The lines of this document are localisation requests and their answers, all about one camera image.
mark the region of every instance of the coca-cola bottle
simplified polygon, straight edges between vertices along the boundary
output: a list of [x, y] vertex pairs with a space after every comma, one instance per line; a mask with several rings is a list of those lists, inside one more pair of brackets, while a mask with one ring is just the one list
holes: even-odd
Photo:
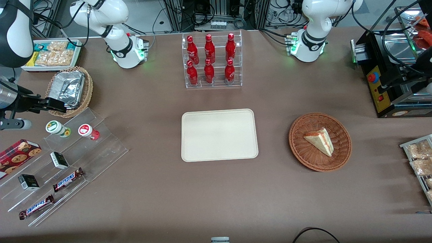
[[206, 35], [206, 45], [204, 47], [204, 50], [206, 51], [206, 58], [210, 59], [212, 64], [215, 63], [216, 51], [215, 51], [215, 44], [212, 41], [211, 34]]
[[198, 48], [194, 43], [194, 38], [191, 35], [187, 36], [187, 55], [189, 60], [192, 60], [194, 65], [200, 63], [200, 58], [198, 57]]
[[215, 80], [215, 69], [213, 68], [210, 58], [206, 59], [206, 66], [204, 67], [204, 73], [206, 74], [206, 82], [212, 84]]
[[226, 61], [228, 61], [229, 59], [233, 59], [235, 58], [235, 42], [234, 42], [234, 34], [233, 33], [229, 33], [228, 34], [228, 41], [226, 43], [225, 46], [225, 52], [226, 52]]
[[196, 68], [194, 67], [194, 64], [192, 63], [191, 60], [188, 60], [186, 62], [187, 64], [187, 76], [189, 78], [189, 82], [191, 83], [192, 86], [197, 86], [198, 85], [198, 73]]
[[232, 59], [229, 59], [226, 63], [227, 65], [225, 67], [225, 83], [231, 85], [232, 83], [234, 83], [235, 68], [232, 65]]

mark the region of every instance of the sandwich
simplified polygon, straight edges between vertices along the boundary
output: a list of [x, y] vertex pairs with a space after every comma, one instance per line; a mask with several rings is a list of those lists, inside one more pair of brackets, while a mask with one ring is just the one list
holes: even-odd
[[325, 155], [331, 157], [334, 148], [330, 136], [325, 128], [321, 128], [319, 131], [308, 132], [304, 135], [304, 138]]

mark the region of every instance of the yellow control panel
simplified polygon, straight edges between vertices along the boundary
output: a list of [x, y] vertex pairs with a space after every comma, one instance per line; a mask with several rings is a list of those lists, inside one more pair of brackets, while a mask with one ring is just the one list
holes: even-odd
[[378, 112], [382, 112], [391, 105], [387, 91], [383, 94], [378, 93], [378, 87], [381, 86], [381, 81], [379, 80], [380, 76], [381, 73], [378, 69], [378, 66], [372, 69], [366, 76], [371, 89], [372, 97], [374, 99], [374, 104]]

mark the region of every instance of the wicker basket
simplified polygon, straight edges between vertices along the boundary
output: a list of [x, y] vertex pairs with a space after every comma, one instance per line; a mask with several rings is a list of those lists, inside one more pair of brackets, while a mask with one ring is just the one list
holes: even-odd
[[[333, 143], [332, 157], [319, 151], [304, 139], [310, 131], [326, 128]], [[351, 156], [351, 138], [345, 127], [324, 113], [308, 113], [297, 118], [289, 130], [289, 145], [295, 157], [310, 169], [327, 172], [341, 168]]]
[[[51, 113], [52, 115], [60, 116], [63, 118], [71, 118], [83, 112], [89, 106], [90, 99], [92, 98], [92, 92], [93, 92], [92, 77], [90, 77], [89, 73], [82, 67], [72, 67], [72, 68], [62, 70], [60, 72], [72, 72], [72, 71], [81, 71], [86, 75], [86, 80], [84, 81], [84, 87], [83, 87], [83, 94], [81, 95], [81, 100], [80, 100], [80, 106], [75, 110], [67, 110], [66, 113], [59, 112], [59, 111], [49, 111], [49, 113]], [[45, 92], [45, 97], [48, 97], [51, 91], [51, 86], [53, 84], [54, 77], [51, 79], [51, 82], [48, 85], [47, 92]]]

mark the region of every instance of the brown table surface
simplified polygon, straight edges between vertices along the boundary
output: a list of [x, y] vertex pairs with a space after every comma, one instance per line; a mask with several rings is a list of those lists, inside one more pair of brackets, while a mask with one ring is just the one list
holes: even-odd
[[[113, 62], [103, 39], [90, 39], [79, 63], [93, 78], [90, 107], [130, 151], [38, 227], [0, 202], [0, 242], [205, 243], [229, 236], [233, 243], [282, 243], [309, 226], [346, 243], [431, 242], [432, 215], [415, 214], [427, 209], [426, 197], [399, 148], [430, 134], [431, 118], [376, 118], [351, 62], [349, 41], [362, 30], [333, 29], [313, 63], [288, 57], [259, 31], [242, 34], [244, 85], [234, 90], [185, 88], [181, 34], [157, 36], [148, 62], [130, 70]], [[19, 85], [45, 94], [52, 76], [23, 72]], [[242, 108], [255, 113], [256, 158], [181, 159], [185, 112]], [[290, 125], [308, 112], [327, 113], [350, 133], [353, 153], [340, 170], [311, 171], [289, 149]], [[0, 150], [20, 138], [41, 140], [55, 118], [18, 115], [33, 127], [1, 131]], [[301, 242], [319, 239], [330, 238], [309, 232]]]

